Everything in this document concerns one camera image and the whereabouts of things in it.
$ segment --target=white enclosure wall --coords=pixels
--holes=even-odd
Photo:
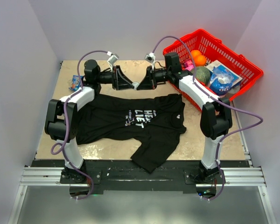
[[[262,166],[280,224],[280,0],[262,0],[236,47],[264,70],[264,77],[236,100],[239,108],[261,114],[264,123],[245,131],[254,166]],[[255,119],[240,116],[243,126]]]
[[[27,0],[0,0],[0,224],[30,165],[59,63]]]
[[[261,0],[29,0],[60,60],[104,49],[139,60],[165,35],[204,28],[234,49]],[[159,45],[157,58],[174,40]],[[94,59],[106,59],[97,54]]]

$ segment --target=black t-shirt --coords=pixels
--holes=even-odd
[[[166,161],[186,131],[184,106],[179,94],[154,99],[98,95],[78,112],[77,144],[134,138],[142,144],[131,159],[151,173]]]

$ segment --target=beige marble surface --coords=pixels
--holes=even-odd
[[[106,61],[98,61],[98,64],[100,65],[101,70],[107,68]],[[124,74],[135,82],[141,82],[146,67],[149,65],[146,61],[117,61],[116,64],[120,65]],[[80,66],[81,74],[84,74],[83,69],[84,62],[82,62]],[[61,97],[72,93],[68,87],[71,84],[72,76],[77,74],[76,70],[77,61],[63,61],[53,98],[60,99]],[[103,84],[101,93],[120,98],[137,99],[165,96],[170,93],[177,93],[177,91],[170,84],[159,85],[155,90],[148,91],[116,91],[112,89],[112,85]],[[186,104],[184,109],[184,125],[186,126],[187,131],[180,136],[180,143],[169,157],[169,160],[200,160],[204,149],[204,135],[199,126],[201,113],[185,98],[183,98],[183,101]],[[237,128],[235,116],[233,114],[233,127],[231,131],[236,130]],[[53,144],[54,141],[43,132],[36,158],[63,159],[62,154],[51,155],[50,149]],[[79,149],[81,155],[85,159],[128,160],[139,146],[140,142],[135,139],[125,141],[101,139],[91,144],[80,145]],[[245,159],[238,134],[234,134],[224,140],[220,159]]]

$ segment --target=blue snack bag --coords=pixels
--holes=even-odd
[[[71,80],[71,87],[69,88],[72,91],[77,91],[81,86],[79,76],[73,75],[73,79]]]
[[[214,68],[209,88],[218,96],[225,96],[233,84],[233,76],[228,69]]]

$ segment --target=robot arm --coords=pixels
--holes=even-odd
[[[132,82],[122,72],[120,66],[111,66],[110,71],[102,71],[95,60],[88,60],[84,64],[85,80],[83,81],[83,89],[79,89],[78,94],[73,93],[60,100],[51,100],[49,102],[47,119],[45,124],[45,132],[56,141],[64,141],[66,125],[64,120],[58,119],[57,116],[62,115],[63,104],[70,97],[67,104],[67,112],[69,117],[70,134],[65,145],[65,153],[69,160],[78,169],[83,169],[84,160],[78,150],[77,135],[77,112],[88,102],[91,102],[96,94],[99,94],[101,84],[112,84],[116,90],[134,89],[134,90],[153,90],[157,85],[169,81],[181,91],[188,94],[202,109],[200,128],[205,135],[204,154],[200,162],[199,175],[200,180],[205,181],[212,179],[219,170],[215,163],[216,148],[219,140],[228,133],[232,126],[230,109],[214,102],[207,97],[193,82],[192,74],[187,70],[182,70],[177,53],[168,53],[165,55],[166,67],[154,69],[148,66],[146,74],[141,83]],[[211,96],[216,99],[219,97],[205,89]],[[226,104],[230,104],[226,98],[219,99]],[[66,170],[72,167],[65,162]]]

